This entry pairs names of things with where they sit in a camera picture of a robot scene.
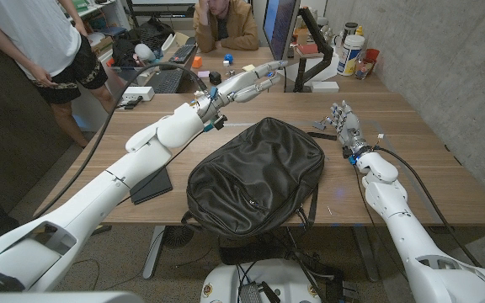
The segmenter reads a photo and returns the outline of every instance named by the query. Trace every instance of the black shorts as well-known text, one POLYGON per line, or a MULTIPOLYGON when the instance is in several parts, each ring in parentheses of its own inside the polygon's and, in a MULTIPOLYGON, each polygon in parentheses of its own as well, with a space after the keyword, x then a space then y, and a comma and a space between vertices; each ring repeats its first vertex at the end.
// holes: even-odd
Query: black shorts
POLYGON ((65 104, 80 97, 77 82, 87 89, 101 88, 108 80, 108 75, 97 56, 91 50, 89 40, 82 36, 82 44, 74 61, 62 72, 51 78, 58 83, 54 88, 45 88, 38 81, 31 80, 40 95, 49 104, 65 104))

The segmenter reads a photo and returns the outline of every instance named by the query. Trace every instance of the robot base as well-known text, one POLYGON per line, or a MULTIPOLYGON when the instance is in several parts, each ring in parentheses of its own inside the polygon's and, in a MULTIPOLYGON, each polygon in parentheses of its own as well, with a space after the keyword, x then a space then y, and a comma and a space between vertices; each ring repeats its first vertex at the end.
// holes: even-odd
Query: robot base
MULTIPOLYGON (((251 263, 242 264, 246 271, 251 263)), ((205 279, 201 289, 200 302, 237 302, 237 290, 244 273, 236 265, 218 265, 205 279)), ((250 282, 266 284, 276 293, 281 302, 321 302, 317 294, 311 294, 312 284, 295 261, 269 259, 257 261, 248 271, 250 282)), ((259 292, 262 302, 269 302, 264 292, 259 292)))

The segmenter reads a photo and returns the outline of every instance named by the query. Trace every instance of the white robotic arm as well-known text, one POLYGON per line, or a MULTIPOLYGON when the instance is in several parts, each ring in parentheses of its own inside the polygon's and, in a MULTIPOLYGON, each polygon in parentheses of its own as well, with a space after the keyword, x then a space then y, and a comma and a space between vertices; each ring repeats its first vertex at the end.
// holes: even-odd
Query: white robotic arm
POLYGON ((334 104, 328 123, 349 151, 349 160, 366 173, 365 197, 386 222, 418 303, 467 303, 485 300, 485 269, 465 264, 441 251, 408 206, 397 169, 366 143, 357 116, 343 101, 334 104))
POLYGON ((212 88, 211 92, 175 109, 132 136, 128 153, 88 183, 64 205, 0 237, 0 292, 52 290, 71 267, 94 229, 129 190, 171 158, 169 148, 183 146, 204 129, 220 129, 226 120, 219 109, 230 102, 246 102, 277 82, 274 74, 265 84, 256 80, 285 65, 274 61, 243 72, 212 88), (34 231, 56 228, 48 240, 34 231))

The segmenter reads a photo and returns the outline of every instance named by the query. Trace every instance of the wooden table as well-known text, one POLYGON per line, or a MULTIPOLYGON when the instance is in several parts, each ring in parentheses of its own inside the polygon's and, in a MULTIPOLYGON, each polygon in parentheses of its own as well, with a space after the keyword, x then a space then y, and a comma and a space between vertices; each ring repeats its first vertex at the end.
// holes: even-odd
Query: wooden table
MULTIPOLYGON (((176 47, 171 47, 164 59, 167 60, 171 57, 171 55, 177 50, 176 47)), ((201 57, 203 61, 203 65, 200 68, 192 68, 192 71, 202 72, 202 71, 211 71, 211 72, 219 72, 222 75, 222 79, 224 79, 224 66, 222 62, 224 61, 225 54, 232 54, 233 55, 233 69, 236 73, 243 72, 243 67, 248 64, 253 64, 254 66, 259 66, 261 64, 270 62, 273 60, 273 57, 270 53, 269 47, 260 47, 256 51, 245 51, 245 50, 227 50, 227 49, 220 49, 220 50, 213 50, 208 53, 199 53, 197 56, 201 57)), ((295 64, 298 62, 298 55, 294 59, 289 59, 289 64, 295 64)), ((209 85, 209 78, 203 79, 205 84, 209 85)), ((282 93, 284 92, 284 83, 282 82, 274 85, 269 91, 271 93, 282 93)), ((365 80, 357 80, 354 77, 344 77, 344 76, 334 76, 328 81, 335 81, 340 86, 341 93, 388 93, 388 89, 381 83, 378 77, 368 77, 365 80)), ((287 85, 293 84, 291 80, 287 80, 287 85)), ((189 88, 186 93, 192 93, 195 91, 196 88, 189 88)))
MULTIPOLYGON (((188 94, 158 94, 151 102, 140 104, 132 111, 116 112, 91 162, 52 209, 68 200, 111 163, 122 157, 125 154, 125 143, 133 134, 171 114, 181 103, 189 102, 192 97, 188 94)), ((330 106, 342 100, 349 102, 359 116, 365 138, 370 144, 376 141, 378 133, 386 135, 381 145, 396 152, 414 167, 453 226, 485 226, 485 191, 398 93, 262 93, 249 103, 230 104, 222 109, 222 113, 229 119, 226 127, 201 135, 168 166, 173 191, 140 205, 125 202, 115 208, 104 222, 180 224, 181 217, 188 209, 185 193, 187 178, 203 158, 250 125, 269 116, 305 131, 316 131, 311 127, 312 121, 330 114, 330 106)), ((341 144, 339 141, 322 139, 317 139, 317 142, 327 159, 319 186, 316 226, 370 225, 354 169, 342 158, 341 144)), ((91 145, 74 162, 41 207, 77 171, 91 145)), ((439 218, 415 183, 414 177, 395 159, 384 153, 383 157, 397 166, 399 180, 408 191, 408 203, 422 224, 439 225, 439 218)), ((384 224, 373 211, 372 215, 376 222, 384 224)), ((293 216, 287 223, 298 225, 300 221, 293 216)))

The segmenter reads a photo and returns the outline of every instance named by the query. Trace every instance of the person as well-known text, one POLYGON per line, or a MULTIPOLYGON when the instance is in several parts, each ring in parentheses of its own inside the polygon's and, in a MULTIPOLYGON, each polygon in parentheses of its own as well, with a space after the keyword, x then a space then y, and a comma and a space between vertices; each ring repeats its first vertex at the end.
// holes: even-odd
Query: person
POLYGON ((106 72, 88 42, 72 0, 0 0, 0 50, 13 58, 50 105, 56 123, 79 146, 88 140, 72 117, 71 101, 80 96, 77 82, 106 112, 115 100, 104 85, 106 72))
POLYGON ((254 51, 259 47, 252 7, 243 0, 200 0, 195 5, 194 29, 203 52, 220 47, 254 51))

